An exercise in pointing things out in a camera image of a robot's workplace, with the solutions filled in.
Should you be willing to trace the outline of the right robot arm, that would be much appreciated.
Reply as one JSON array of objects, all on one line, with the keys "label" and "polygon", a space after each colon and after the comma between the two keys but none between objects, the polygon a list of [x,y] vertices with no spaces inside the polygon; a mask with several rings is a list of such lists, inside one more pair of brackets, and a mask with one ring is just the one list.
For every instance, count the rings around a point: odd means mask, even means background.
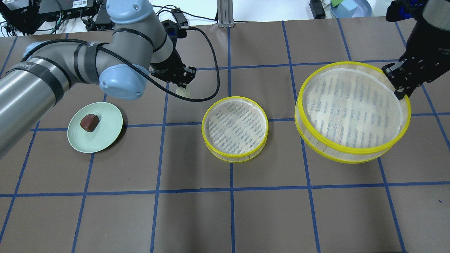
[{"label": "right robot arm", "polygon": [[414,19],[405,52],[382,72],[401,100],[424,82],[431,83],[450,69],[450,2],[448,0],[394,0],[386,21]]}]

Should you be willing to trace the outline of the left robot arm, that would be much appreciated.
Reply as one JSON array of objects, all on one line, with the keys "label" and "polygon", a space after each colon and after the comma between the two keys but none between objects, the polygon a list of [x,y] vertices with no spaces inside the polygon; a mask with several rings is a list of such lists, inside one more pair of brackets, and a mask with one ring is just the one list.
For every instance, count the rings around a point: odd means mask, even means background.
[{"label": "left robot arm", "polygon": [[134,100],[147,83],[143,74],[179,87],[195,78],[147,0],[108,0],[115,23],[110,43],[57,39],[30,50],[1,78],[1,157],[18,143],[74,84],[99,85],[106,94]]}]

